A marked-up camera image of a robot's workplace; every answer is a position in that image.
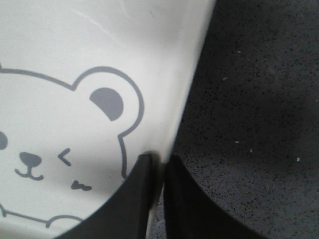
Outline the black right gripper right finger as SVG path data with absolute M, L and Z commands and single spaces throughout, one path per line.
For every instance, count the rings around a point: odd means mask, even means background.
M 177 155 L 166 166 L 163 206 L 168 239 L 263 238 L 215 204 Z

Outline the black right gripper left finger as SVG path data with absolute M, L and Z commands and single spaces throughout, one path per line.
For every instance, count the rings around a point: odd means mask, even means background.
M 122 186 L 93 215 L 59 239 L 145 239 L 153 201 L 153 158 L 141 154 Z

